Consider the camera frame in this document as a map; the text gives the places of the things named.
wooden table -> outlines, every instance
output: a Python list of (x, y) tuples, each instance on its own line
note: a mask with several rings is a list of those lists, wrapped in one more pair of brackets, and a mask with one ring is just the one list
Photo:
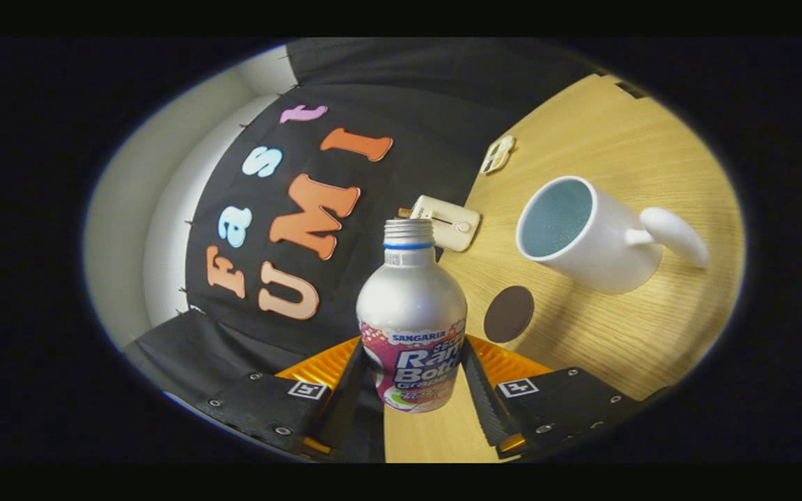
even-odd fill
[[(741, 291), (745, 237), (738, 200), (709, 148), (658, 102), (633, 98), (617, 82), (586, 77), (510, 128), (516, 145), (509, 162), (479, 175), (466, 202), (482, 215), (471, 247), (446, 251), (439, 265), (464, 288), (468, 333), (486, 339), (494, 296), (523, 285), (534, 296), (534, 316), (503, 348), (554, 369), (584, 367), (645, 399), (695, 367), (722, 332)], [(710, 268), (688, 267), (665, 250), (649, 282), (610, 296), (526, 260), (515, 245), (519, 215), (560, 175), (580, 175), (635, 212), (657, 206), (677, 213), (707, 242)], [(387, 462), (499, 462), (460, 372), (442, 409), (386, 409)]]

orange felt letter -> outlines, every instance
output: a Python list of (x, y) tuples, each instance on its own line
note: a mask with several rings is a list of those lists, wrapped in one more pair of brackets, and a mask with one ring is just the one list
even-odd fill
[(302, 212), (274, 218), (268, 239), (293, 241), (311, 248), (322, 260), (330, 259), (336, 248), (336, 237), (331, 234), (318, 237), (312, 232), (331, 232), (343, 228), (324, 208), (331, 209), (340, 218), (348, 216), (361, 196), (360, 188), (337, 188), (312, 181), (307, 174), (300, 174), (290, 184), (289, 194)]
[(334, 130), (324, 137), (321, 142), (321, 149), (326, 151), (331, 148), (338, 148), (350, 152), (361, 153), (369, 161), (379, 161), (386, 156), (388, 149), (395, 141), (391, 137), (367, 137), (357, 136), (357, 134), (347, 133), (344, 128), (334, 128)]
[(246, 289), (243, 285), (243, 272), (236, 270), (233, 273), (233, 263), (227, 257), (219, 256), (219, 247), (210, 245), (206, 248), (206, 279), (210, 285), (220, 285), (233, 291), (238, 298), (246, 297)]
[(261, 277), (264, 283), (277, 282), (290, 289), (296, 289), (302, 294), (302, 301), (293, 303), (272, 296), (271, 292), (268, 292), (265, 288), (259, 289), (258, 307), (262, 311), (274, 311), (274, 313), (279, 313), (284, 317), (295, 318), (296, 320), (308, 320), (308, 318), (314, 316), (319, 299), (317, 291), (315, 291), (311, 283), (302, 280), (298, 276), (292, 276), (289, 273), (283, 273), (283, 271), (275, 269), (268, 261), (262, 263)]

orange gripper base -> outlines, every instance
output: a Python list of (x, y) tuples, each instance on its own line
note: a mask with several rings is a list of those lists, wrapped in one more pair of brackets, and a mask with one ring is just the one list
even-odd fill
[(351, 358), (354, 347), (360, 337), (354, 337), (343, 344), (338, 344), (330, 349), (309, 356), (299, 364), (287, 367), (275, 374), (277, 377), (303, 381), (303, 383), (326, 384), (330, 390), (336, 390), (336, 385), (343, 377), (346, 364)]
[(493, 342), (478, 339), (471, 334), (466, 334), (466, 339), (478, 355), (478, 361), (481, 362), (481, 368), (484, 369), (492, 389), (504, 381), (515, 381), (553, 371), (530, 358), (525, 358), (509, 349), (500, 348)]

white plastic clip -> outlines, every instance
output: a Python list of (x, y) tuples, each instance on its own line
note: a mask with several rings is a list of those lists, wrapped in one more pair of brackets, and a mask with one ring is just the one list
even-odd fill
[(481, 215), (459, 205), (421, 196), (411, 209), (410, 219), (432, 219), (435, 244), (462, 253), (475, 237)]
[(503, 168), (506, 165), (506, 161), (510, 159), (512, 146), (515, 146), (515, 137), (512, 136), (504, 136), (491, 143), (487, 148), (487, 155), (485, 155), (484, 161), (481, 162), (481, 168), (478, 169), (478, 172), (487, 174)]

bottle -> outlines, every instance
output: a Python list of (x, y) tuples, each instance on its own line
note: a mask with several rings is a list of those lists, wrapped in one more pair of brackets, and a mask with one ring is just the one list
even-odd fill
[(357, 297), (363, 350), (376, 390), (398, 411), (448, 403), (464, 343), (466, 297), (437, 266), (430, 219), (386, 221), (385, 263)]

